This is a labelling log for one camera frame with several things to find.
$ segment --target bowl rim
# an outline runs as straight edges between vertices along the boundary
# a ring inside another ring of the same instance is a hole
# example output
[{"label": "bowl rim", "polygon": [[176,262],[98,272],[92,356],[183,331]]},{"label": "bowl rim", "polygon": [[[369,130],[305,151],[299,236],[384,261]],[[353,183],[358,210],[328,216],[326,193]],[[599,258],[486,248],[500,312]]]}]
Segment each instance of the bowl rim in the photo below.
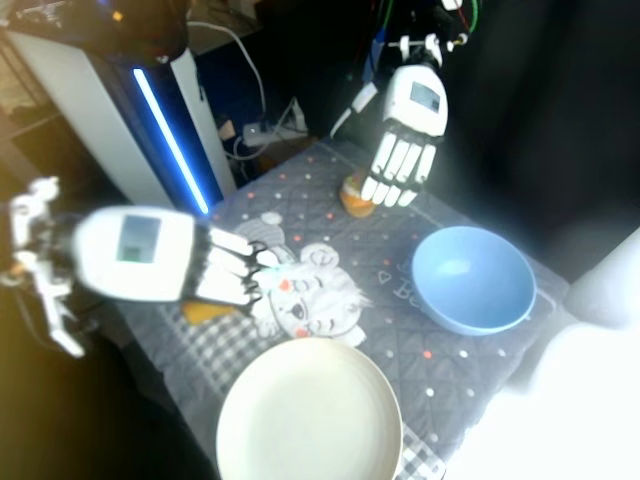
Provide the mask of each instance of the bowl rim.
[{"label": "bowl rim", "polygon": [[[418,250],[427,241],[432,240],[434,237],[436,237],[436,236],[438,236],[438,235],[440,235],[440,234],[442,234],[444,232],[449,233],[449,232],[451,232],[453,230],[467,230],[467,231],[471,230],[471,231],[474,231],[474,232],[482,233],[482,234],[490,236],[490,237],[494,237],[495,239],[497,239],[500,242],[502,242],[503,244],[505,244],[512,251],[514,251],[516,253],[516,255],[520,258],[520,260],[523,262],[523,264],[526,267],[526,271],[528,272],[529,277],[531,278],[531,284],[532,284],[531,300],[529,301],[529,305],[524,310],[522,315],[520,315],[520,317],[516,318],[515,320],[513,320],[510,323],[501,325],[499,327],[490,327],[490,328],[475,327],[475,326],[468,325],[467,323],[460,322],[459,320],[455,320],[455,319],[451,318],[450,316],[442,313],[439,309],[434,307],[432,305],[432,303],[429,302],[422,295],[422,292],[418,288],[418,282],[416,281],[416,275],[415,275],[415,272],[416,272],[416,266],[415,266],[416,254],[418,253]],[[473,227],[473,226],[468,226],[468,225],[457,225],[457,226],[453,226],[453,227],[444,227],[444,228],[441,228],[439,230],[436,230],[435,232],[433,232],[433,233],[427,235],[425,238],[423,238],[422,241],[420,241],[420,243],[416,247],[415,251],[413,252],[413,256],[411,258],[411,280],[413,281],[414,288],[416,290],[416,293],[419,295],[420,300],[428,308],[430,313],[432,313],[434,316],[438,317],[437,320],[434,319],[434,321],[436,323],[438,323],[443,328],[447,328],[449,331],[454,331],[454,330],[451,330],[450,328],[448,328],[446,325],[443,325],[443,323],[447,323],[447,322],[451,323],[455,327],[459,328],[459,330],[467,330],[467,331],[470,332],[470,333],[467,333],[467,334],[473,334],[471,332],[477,332],[476,334],[483,334],[483,333],[484,334],[492,334],[492,333],[502,332],[504,330],[508,330],[510,328],[515,327],[517,324],[519,324],[525,318],[527,318],[527,316],[531,313],[531,310],[533,310],[533,306],[535,305],[536,298],[537,298],[537,295],[538,295],[537,294],[537,292],[538,292],[538,284],[537,284],[537,281],[536,281],[535,274],[533,273],[533,268],[531,267],[531,264],[527,260],[527,257],[520,251],[520,249],[518,249],[515,245],[513,245],[511,242],[509,242],[504,237],[501,237],[497,233],[494,233],[494,232],[492,232],[490,230],[487,230],[485,228],[482,228],[482,227]]]}]

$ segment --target power strip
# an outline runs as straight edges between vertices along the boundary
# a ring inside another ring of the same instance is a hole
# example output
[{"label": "power strip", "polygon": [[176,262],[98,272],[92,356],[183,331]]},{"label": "power strip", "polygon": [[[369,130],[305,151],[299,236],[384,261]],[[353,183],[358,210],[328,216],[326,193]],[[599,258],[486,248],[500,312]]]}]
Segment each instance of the power strip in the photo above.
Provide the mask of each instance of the power strip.
[{"label": "power strip", "polygon": [[266,130],[262,130],[260,123],[248,123],[242,129],[242,139],[247,147],[259,147],[265,143],[278,143],[307,136],[307,132],[299,132],[295,128],[293,122],[285,123],[277,132],[274,132],[271,125],[268,125]]}]

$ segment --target dark background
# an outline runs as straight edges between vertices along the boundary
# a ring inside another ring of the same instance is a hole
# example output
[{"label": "dark background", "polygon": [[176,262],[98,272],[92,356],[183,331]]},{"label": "dark background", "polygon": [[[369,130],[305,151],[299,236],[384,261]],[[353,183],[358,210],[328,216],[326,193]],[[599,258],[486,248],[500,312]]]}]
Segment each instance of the dark background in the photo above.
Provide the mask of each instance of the dark background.
[{"label": "dark background", "polygon": [[[388,40],[424,29],[431,3],[396,2]],[[273,121],[295,95],[311,130],[327,134],[361,87],[355,59],[374,33],[370,5],[263,2],[265,28],[245,43]],[[487,0],[469,44],[445,57],[449,125],[428,188],[570,281],[638,224],[638,15],[639,5],[621,0]],[[383,52],[380,83],[397,62]],[[259,117],[255,79],[235,45],[198,63],[216,115]],[[378,107],[340,136],[375,151]]]}]

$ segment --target green wire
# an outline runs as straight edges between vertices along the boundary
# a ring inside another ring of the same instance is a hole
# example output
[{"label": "green wire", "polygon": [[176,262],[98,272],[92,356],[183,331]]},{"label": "green wire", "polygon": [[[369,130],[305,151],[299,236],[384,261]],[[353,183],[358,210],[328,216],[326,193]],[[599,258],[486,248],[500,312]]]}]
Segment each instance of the green wire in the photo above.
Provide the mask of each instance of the green wire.
[{"label": "green wire", "polygon": [[387,14],[384,17],[382,28],[387,28],[387,24],[389,23],[389,19],[391,18],[391,10],[393,10],[393,0],[390,0],[389,5],[387,6]]},{"label": "green wire", "polygon": [[478,0],[471,0],[471,6],[473,7],[473,20],[471,20],[471,26],[469,27],[469,33],[473,33],[478,23]]}]

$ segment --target robotic hand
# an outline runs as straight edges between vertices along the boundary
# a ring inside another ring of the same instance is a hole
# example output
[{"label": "robotic hand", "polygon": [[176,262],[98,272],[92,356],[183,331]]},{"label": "robotic hand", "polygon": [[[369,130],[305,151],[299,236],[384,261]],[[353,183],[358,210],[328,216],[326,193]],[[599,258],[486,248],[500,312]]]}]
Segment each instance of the robotic hand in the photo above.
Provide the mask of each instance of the robotic hand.
[{"label": "robotic hand", "polygon": [[[403,62],[391,78],[384,102],[385,133],[363,183],[361,197],[388,207],[409,205],[429,176],[436,147],[443,139],[449,107],[447,94],[438,70],[442,52],[436,34],[424,42],[410,42],[402,37],[398,46]],[[411,47],[418,46],[414,53]],[[453,48],[448,42],[448,49]],[[331,136],[351,115],[360,113],[377,90],[372,83],[358,93],[331,131]]]},{"label": "robotic hand", "polygon": [[262,296],[258,273],[278,264],[264,245],[160,208],[103,208],[66,232],[49,211],[58,193],[57,178],[39,179],[11,202],[15,262],[0,283],[18,287],[30,275],[51,338],[74,357],[84,355],[64,323],[75,320],[64,304],[74,278],[122,300],[196,299],[250,311]]}]

